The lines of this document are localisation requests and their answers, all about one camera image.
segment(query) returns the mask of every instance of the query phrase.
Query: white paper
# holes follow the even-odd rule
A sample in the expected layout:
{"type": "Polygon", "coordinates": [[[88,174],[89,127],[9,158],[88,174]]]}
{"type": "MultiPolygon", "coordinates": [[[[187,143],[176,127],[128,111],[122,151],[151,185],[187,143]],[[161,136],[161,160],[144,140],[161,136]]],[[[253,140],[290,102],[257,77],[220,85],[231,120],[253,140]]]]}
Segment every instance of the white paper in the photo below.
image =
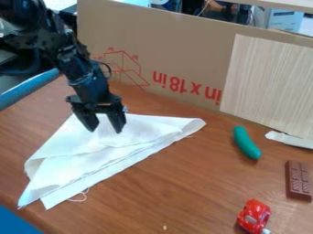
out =
{"type": "Polygon", "coordinates": [[[72,115],[27,160],[30,182],[20,207],[40,198],[46,209],[54,207],[205,125],[200,119],[127,114],[127,125],[116,134],[106,115],[98,118],[100,126],[90,133],[72,115]]]}
{"type": "Polygon", "coordinates": [[[313,149],[313,141],[298,138],[298,137],[291,136],[285,133],[278,133],[275,131],[271,131],[267,133],[265,137],[269,140],[277,141],[280,143],[284,143],[284,144],[288,144],[288,145],[292,145],[296,147],[313,149]]]}

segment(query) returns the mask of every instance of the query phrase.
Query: red line drawing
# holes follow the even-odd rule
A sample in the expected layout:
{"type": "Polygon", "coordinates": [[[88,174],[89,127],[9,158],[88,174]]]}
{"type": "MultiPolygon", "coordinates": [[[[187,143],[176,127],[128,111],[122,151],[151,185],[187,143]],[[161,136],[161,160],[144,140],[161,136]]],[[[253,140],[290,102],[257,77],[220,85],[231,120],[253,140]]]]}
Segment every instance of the red line drawing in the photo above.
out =
{"type": "Polygon", "coordinates": [[[110,51],[103,53],[105,62],[110,65],[113,70],[113,76],[117,81],[128,82],[131,85],[139,87],[150,86],[150,83],[142,77],[141,65],[134,60],[124,50],[110,51]]]}

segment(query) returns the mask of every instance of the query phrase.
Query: cardboard box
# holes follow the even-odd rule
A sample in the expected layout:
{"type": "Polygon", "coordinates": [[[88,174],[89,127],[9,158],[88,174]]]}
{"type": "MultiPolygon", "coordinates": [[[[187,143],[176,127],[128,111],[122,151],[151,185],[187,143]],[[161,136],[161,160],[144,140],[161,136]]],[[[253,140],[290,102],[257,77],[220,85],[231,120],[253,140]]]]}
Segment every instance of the cardboard box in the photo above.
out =
{"type": "Polygon", "coordinates": [[[298,32],[304,13],[257,6],[254,8],[254,22],[257,27],[277,28],[298,32]]]}
{"type": "Polygon", "coordinates": [[[113,79],[218,111],[235,36],[313,48],[310,37],[126,5],[79,2],[79,37],[113,79]]]}

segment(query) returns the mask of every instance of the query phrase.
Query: light wood board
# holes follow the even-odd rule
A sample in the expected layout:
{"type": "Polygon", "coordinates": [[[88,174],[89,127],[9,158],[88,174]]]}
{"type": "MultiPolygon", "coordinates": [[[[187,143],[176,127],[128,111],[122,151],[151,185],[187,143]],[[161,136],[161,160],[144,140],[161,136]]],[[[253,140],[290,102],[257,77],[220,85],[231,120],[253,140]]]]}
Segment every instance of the light wood board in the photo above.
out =
{"type": "Polygon", "coordinates": [[[221,111],[313,139],[313,49],[237,35],[221,111]]]}

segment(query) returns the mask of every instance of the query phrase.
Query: chocolate bar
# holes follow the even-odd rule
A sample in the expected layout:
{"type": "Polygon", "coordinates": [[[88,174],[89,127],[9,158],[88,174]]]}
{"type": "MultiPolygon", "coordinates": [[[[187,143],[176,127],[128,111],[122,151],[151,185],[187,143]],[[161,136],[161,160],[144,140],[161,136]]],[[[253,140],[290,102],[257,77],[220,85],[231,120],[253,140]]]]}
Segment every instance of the chocolate bar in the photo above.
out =
{"type": "Polygon", "coordinates": [[[312,201],[308,169],[304,163],[286,162],[286,195],[295,199],[312,201]]]}

